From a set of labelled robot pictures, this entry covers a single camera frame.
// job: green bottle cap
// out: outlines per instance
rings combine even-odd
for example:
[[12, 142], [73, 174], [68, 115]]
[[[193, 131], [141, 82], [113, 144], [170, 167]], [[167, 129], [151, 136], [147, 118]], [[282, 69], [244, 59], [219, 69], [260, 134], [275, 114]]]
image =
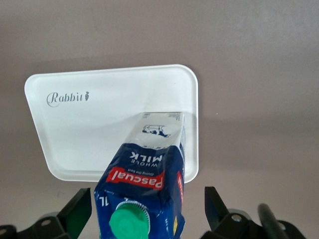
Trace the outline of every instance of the green bottle cap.
[[110, 227], [117, 239], [148, 239], [150, 218], [147, 211], [134, 203], [123, 203], [113, 212]]

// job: plastic tray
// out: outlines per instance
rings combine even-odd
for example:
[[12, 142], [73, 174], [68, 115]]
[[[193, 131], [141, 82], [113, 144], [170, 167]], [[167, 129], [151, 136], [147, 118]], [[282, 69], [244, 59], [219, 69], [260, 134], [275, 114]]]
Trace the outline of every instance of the plastic tray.
[[183, 65], [37, 74], [24, 89], [61, 180], [99, 181], [142, 112], [185, 113], [185, 182], [198, 173], [198, 85]]

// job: blue milk carton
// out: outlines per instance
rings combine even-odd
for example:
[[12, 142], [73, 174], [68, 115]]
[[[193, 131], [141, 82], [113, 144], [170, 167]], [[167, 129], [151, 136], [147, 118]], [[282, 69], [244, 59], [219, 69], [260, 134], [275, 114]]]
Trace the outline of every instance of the blue milk carton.
[[101, 239], [179, 239], [184, 114], [143, 113], [97, 184]]

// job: metal bolt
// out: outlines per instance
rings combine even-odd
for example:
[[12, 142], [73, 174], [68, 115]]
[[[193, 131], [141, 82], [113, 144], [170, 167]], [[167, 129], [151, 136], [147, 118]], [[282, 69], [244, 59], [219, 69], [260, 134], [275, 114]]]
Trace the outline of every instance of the metal bolt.
[[41, 223], [41, 226], [46, 226], [46, 225], [49, 225], [51, 223], [51, 220], [50, 219], [47, 219], [47, 220], [44, 220], [42, 223]]
[[234, 220], [235, 222], [241, 222], [241, 216], [234, 214], [231, 216], [232, 220]]
[[0, 236], [6, 234], [6, 229], [0, 229]]
[[278, 224], [279, 224], [279, 226], [280, 226], [281, 230], [283, 230], [283, 231], [285, 231], [285, 230], [286, 230], [286, 227], [285, 227], [285, 225], [284, 225], [284, 224], [282, 224], [282, 223], [280, 223], [280, 222], [278, 222]]

